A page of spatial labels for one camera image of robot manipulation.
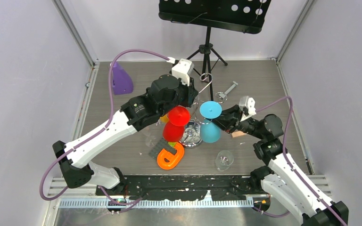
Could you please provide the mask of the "chrome wine glass rack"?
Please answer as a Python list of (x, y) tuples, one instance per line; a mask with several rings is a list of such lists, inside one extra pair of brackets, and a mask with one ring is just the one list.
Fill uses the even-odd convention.
[(188, 124), (185, 126), (184, 134), (181, 140), (179, 141), (185, 148), (196, 148), (201, 145), (204, 141), (200, 137), (200, 126), (201, 122), (204, 118), (201, 116), (199, 112), (200, 106), (206, 101), (200, 100), (199, 97), (196, 97), (194, 103), (191, 108), (193, 112), (190, 114), (190, 120)]

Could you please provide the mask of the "blue plastic wine glass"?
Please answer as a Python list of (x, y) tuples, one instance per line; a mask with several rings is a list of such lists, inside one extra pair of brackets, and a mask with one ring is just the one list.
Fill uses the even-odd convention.
[(206, 101), (200, 108), (199, 112), (204, 120), (200, 126), (200, 137), (206, 143), (215, 143), (221, 137), (221, 129), (215, 125), (214, 119), (222, 113), (222, 107), (215, 101)]

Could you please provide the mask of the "yellow plastic wine glass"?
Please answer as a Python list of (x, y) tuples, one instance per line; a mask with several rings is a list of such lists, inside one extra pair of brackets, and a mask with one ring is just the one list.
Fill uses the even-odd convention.
[(167, 123), (169, 121), (169, 118), (167, 114), (159, 118), (162, 123)]

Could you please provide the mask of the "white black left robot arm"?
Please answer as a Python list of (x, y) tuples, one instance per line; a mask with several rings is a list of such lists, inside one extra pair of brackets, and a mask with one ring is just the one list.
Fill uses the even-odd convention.
[(198, 91), (194, 79), (184, 84), (180, 78), (165, 74), (151, 83), (146, 93), (131, 98), (104, 123), (74, 141), (53, 144), (68, 188), (94, 184), (120, 195), (126, 183), (118, 168), (107, 168), (91, 160), (121, 139), (155, 124), (177, 106), (190, 107)]

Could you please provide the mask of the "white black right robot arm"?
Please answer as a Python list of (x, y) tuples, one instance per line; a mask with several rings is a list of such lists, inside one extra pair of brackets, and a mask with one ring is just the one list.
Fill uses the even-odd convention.
[(235, 105), (212, 122), (227, 133), (241, 131), (259, 139), (253, 145), (254, 152), (265, 165), (250, 173), (251, 189), (272, 195), (303, 226), (346, 226), (348, 207), (342, 201), (333, 201), (316, 186), (280, 140), (286, 137), (281, 119), (274, 114), (261, 120), (244, 119), (245, 112)]

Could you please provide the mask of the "red plastic wine glass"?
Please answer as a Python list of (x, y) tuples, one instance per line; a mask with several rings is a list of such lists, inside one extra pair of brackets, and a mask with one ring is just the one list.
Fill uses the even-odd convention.
[(185, 125), (190, 120), (190, 113), (187, 108), (177, 106), (167, 114), (167, 118), (163, 137), (168, 142), (178, 142), (183, 136)]

